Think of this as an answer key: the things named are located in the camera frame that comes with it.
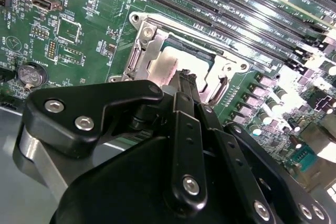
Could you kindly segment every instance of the screw hole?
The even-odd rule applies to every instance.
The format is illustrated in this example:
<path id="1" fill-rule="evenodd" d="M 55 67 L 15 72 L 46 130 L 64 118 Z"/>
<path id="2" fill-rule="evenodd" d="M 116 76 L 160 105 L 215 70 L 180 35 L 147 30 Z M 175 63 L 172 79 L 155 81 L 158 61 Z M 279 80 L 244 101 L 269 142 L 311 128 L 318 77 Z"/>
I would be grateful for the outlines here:
<path id="1" fill-rule="evenodd" d="M 240 159 L 236 159 L 236 162 L 239 166 L 243 166 L 244 164 L 242 163 L 242 161 L 240 161 Z"/>
<path id="2" fill-rule="evenodd" d="M 231 143 L 231 142 L 228 142 L 227 143 L 232 149 L 234 149 L 236 146 L 233 144 L 233 143 Z"/>
<path id="3" fill-rule="evenodd" d="M 188 137 L 186 140 L 189 144 L 194 144 L 194 141 L 192 140 L 192 138 Z"/>
<path id="4" fill-rule="evenodd" d="M 139 22 L 139 16 L 138 15 L 133 15 L 132 16 L 132 21 L 135 22 L 135 23 Z"/>

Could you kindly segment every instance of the electrolytic capacitor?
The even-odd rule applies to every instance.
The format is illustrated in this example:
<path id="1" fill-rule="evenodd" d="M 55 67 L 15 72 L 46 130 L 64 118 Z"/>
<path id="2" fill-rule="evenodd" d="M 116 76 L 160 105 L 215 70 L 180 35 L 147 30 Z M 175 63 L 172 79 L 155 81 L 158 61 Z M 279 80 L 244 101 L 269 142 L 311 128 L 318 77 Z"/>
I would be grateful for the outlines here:
<path id="1" fill-rule="evenodd" d="M 253 124 L 253 125 L 250 126 L 250 131 L 252 132 L 252 135 L 254 135 L 254 136 L 260 136 L 261 135 L 261 129 L 256 124 Z"/>
<path id="2" fill-rule="evenodd" d="M 334 111 L 333 107 L 330 106 L 329 104 L 326 104 L 326 105 L 322 108 L 322 110 L 323 110 L 326 114 L 331 114 L 331 113 Z"/>
<path id="3" fill-rule="evenodd" d="M 272 122 L 272 118 L 266 112 L 260 113 L 259 119 L 262 121 L 264 125 L 269 125 Z"/>
<path id="4" fill-rule="evenodd" d="M 331 76 L 336 76 L 336 65 L 331 62 L 325 64 L 322 70 Z"/>
<path id="5" fill-rule="evenodd" d="M 299 148 L 302 147 L 302 144 L 301 144 L 300 140 L 298 140 L 298 138 L 294 135 L 289 136 L 289 141 L 292 143 L 292 145 L 295 147 L 295 149 L 299 149 Z"/>
<path id="6" fill-rule="evenodd" d="M 276 92 L 276 95 L 282 102 L 288 102 L 290 99 L 290 95 L 283 89 L 280 89 Z"/>
<path id="7" fill-rule="evenodd" d="M 282 131 L 284 133 L 289 133 L 290 132 L 290 128 L 285 126 L 285 127 L 282 128 Z"/>
<path id="8" fill-rule="evenodd" d="M 297 122 L 293 118 L 288 119 L 287 122 L 294 132 L 298 132 L 301 130 L 301 127 L 297 124 Z"/>
<path id="9" fill-rule="evenodd" d="M 329 104 L 331 107 L 336 108 L 336 99 L 331 98 L 331 100 L 328 102 L 328 104 Z"/>
<path id="10" fill-rule="evenodd" d="M 272 110 L 273 113 L 275 114 L 281 113 L 281 106 L 276 101 L 271 100 L 270 102 L 267 103 L 267 105 Z"/>
<path id="11" fill-rule="evenodd" d="M 298 120 L 298 125 L 300 126 L 300 127 L 303 127 L 303 126 L 305 126 L 305 124 L 306 124 L 306 119 L 304 119 L 304 118 L 300 118 L 299 120 Z"/>

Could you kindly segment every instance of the robotic arm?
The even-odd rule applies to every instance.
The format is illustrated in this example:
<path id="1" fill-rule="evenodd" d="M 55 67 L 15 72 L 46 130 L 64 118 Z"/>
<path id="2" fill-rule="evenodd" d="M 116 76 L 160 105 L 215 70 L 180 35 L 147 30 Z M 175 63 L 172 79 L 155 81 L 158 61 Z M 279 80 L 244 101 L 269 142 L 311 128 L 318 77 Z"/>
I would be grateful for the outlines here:
<path id="1" fill-rule="evenodd" d="M 59 201 L 51 224 L 329 224 L 322 206 L 238 124 L 200 103 L 196 77 L 41 89 L 27 99 L 13 158 Z M 104 162 L 94 148 L 152 137 Z"/>

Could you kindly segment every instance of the metal screw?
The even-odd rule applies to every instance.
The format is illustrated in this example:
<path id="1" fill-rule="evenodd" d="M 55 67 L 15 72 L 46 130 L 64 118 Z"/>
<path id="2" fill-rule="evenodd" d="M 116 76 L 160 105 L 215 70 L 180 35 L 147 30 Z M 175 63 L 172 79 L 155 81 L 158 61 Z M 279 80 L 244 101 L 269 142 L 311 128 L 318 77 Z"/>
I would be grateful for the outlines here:
<path id="1" fill-rule="evenodd" d="M 207 112 L 209 112 L 209 113 L 212 112 L 212 109 L 209 106 L 205 105 L 204 108 Z"/>
<path id="2" fill-rule="evenodd" d="M 146 38 L 152 38 L 154 32 L 153 32 L 152 28 L 150 28 L 150 27 L 145 27 L 145 28 L 142 30 L 142 34 L 143 34 L 143 36 L 146 37 Z"/>
<path id="3" fill-rule="evenodd" d="M 257 212 L 257 214 L 264 220 L 264 221 L 269 221 L 270 219 L 270 214 L 267 208 L 259 201 L 254 201 L 254 209 Z"/>
<path id="4" fill-rule="evenodd" d="M 160 93 L 160 90 L 159 90 L 159 88 L 158 88 L 157 86 L 149 85 L 148 87 L 149 87 L 149 89 L 150 89 L 152 92 L 154 92 L 155 94 Z"/>
<path id="5" fill-rule="evenodd" d="M 301 212 L 304 214 L 304 216 L 307 217 L 307 219 L 311 220 L 313 218 L 309 209 L 307 207 L 305 207 L 303 204 L 299 204 L 299 208 L 300 208 Z"/>
<path id="6" fill-rule="evenodd" d="M 60 101 L 49 100 L 44 104 L 44 108 L 51 113 L 59 113 L 64 110 L 64 105 Z"/>
<path id="7" fill-rule="evenodd" d="M 319 217 L 321 220 L 324 220 L 324 214 L 322 213 L 322 211 L 317 208 L 316 206 L 313 205 L 313 210 L 315 212 L 315 214 L 317 215 L 317 217 Z"/>
<path id="8" fill-rule="evenodd" d="M 82 131 L 91 131 L 95 125 L 91 118 L 87 116 L 80 116 L 76 118 L 75 126 Z"/>
<path id="9" fill-rule="evenodd" d="M 192 177 L 185 177 L 183 179 L 183 187 L 184 189 L 191 195 L 197 195 L 200 193 L 200 187 L 196 180 Z"/>
<path id="10" fill-rule="evenodd" d="M 233 128 L 234 128 L 235 131 L 238 132 L 238 133 L 241 133 L 241 132 L 242 132 L 241 128 L 239 128 L 238 126 L 233 126 Z"/>

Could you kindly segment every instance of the motherboard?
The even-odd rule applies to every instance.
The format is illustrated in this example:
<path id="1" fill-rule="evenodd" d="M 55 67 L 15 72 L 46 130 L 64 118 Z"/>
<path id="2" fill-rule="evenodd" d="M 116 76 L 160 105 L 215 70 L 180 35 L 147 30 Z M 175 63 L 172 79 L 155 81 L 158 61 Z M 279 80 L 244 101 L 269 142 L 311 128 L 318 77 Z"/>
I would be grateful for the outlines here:
<path id="1" fill-rule="evenodd" d="M 308 186 L 304 173 L 336 163 L 335 18 L 336 0 L 0 0 L 0 105 L 188 70 L 223 124 Z"/>

